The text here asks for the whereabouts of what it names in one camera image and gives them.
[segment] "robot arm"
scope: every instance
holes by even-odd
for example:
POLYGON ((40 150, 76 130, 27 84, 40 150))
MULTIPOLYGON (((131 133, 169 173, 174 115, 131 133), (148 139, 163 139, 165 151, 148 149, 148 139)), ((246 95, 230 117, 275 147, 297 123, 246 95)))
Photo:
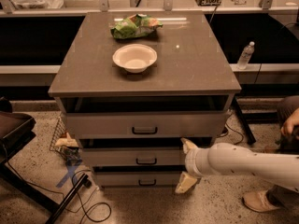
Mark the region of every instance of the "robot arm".
POLYGON ((299 192, 299 155, 255 153, 228 143, 200 148, 188 139, 181 141, 187 172, 182 173, 176 193, 186 192, 207 175, 254 175, 299 192))

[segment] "water bottle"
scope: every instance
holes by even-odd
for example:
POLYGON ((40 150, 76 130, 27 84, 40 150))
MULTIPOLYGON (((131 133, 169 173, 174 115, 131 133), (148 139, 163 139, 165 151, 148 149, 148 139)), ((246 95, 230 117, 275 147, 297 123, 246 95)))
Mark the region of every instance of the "water bottle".
POLYGON ((237 61, 236 67, 240 70, 245 70, 253 52, 254 42, 250 41, 250 43, 244 47, 242 54, 237 61))

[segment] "black chair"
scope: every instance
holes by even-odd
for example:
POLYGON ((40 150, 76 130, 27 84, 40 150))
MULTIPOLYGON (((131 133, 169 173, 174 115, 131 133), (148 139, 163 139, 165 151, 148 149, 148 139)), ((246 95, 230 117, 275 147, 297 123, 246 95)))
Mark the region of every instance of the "black chair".
POLYGON ((88 177, 85 174, 82 175, 63 201, 56 203, 15 174, 9 166, 6 166, 6 163, 35 138, 36 135, 32 130, 36 121, 30 115, 10 112, 12 109, 9 101, 5 101, 5 105, 0 104, 1 107, 5 111, 0 111, 0 178, 47 209, 50 212, 50 218, 46 223, 54 223, 80 187, 88 181, 88 177))

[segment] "black handle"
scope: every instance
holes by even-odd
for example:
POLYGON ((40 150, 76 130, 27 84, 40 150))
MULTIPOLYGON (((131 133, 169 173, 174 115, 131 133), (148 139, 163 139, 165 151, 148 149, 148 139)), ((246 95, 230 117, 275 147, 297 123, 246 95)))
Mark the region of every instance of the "black handle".
POLYGON ((140 134, 156 134, 158 132, 158 127, 132 127, 132 133, 136 135, 140 134))
POLYGON ((156 183, 157 183, 157 181, 156 181, 156 179, 154 179, 154 180, 152 181, 152 183, 150 183, 150 182, 148 182, 148 181, 147 181, 146 183, 142 183, 141 180, 138 180, 138 183, 139 183, 139 186, 146 187, 146 186, 155 186, 156 183))
POLYGON ((155 158, 154 160, 153 160, 153 162, 144 162, 144 161, 140 161, 138 158, 136 159, 136 163, 138 164, 138 165, 155 165, 155 164, 157 164, 157 158, 155 158))

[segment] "speckled floor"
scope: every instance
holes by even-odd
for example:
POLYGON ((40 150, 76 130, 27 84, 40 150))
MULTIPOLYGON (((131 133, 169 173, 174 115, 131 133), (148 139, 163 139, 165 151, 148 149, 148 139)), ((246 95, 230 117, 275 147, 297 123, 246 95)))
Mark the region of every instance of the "speckled floor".
MULTIPOLYGON (((50 151, 50 143, 60 112, 55 104, 14 104, 15 111, 32 115, 36 119, 34 132, 36 138, 20 151, 10 164, 20 175, 46 189, 66 194, 71 189, 70 178, 64 182, 67 167, 64 160, 55 152, 50 151)), ((235 114, 227 124, 236 131, 243 133, 235 114)), ((256 151, 263 150, 267 144, 279 139, 277 124, 250 124, 257 142, 252 146, 246 143, 246 137, 239 145, 250 147, 256 151)), ((236 143, 241 135, 230 130, 216 142, 236 143)), ((76 171, 87 167, 81 164, 76 171)), ((250 211, 241 201, 242 194, 247 191, 269 189, 272 185, 252 176, 209 176, 187 194, 177 195, 171 188, 158 189, 105 189, 96 190, 93 185, 79 191, 81 199, 86 202, 86 209, 95 203, 105 202, 111 207, 111 216, 103 223, 107 224, 189 224, 189 223, 298 223, 299 208, 278 210, 267 214, 250 211)), ((41 191, 55 202, 62 200, 61 194, 41 191)), ((50 213, 34 203, 0 179, 0 223, 35 224, 45 223, 50 213)), ((56 223, 92 223, 86 217, 76 196, 64 210, 56 223)), ((103 219, 108 215, 108 208, 97 206, 90 217, 103 219)))

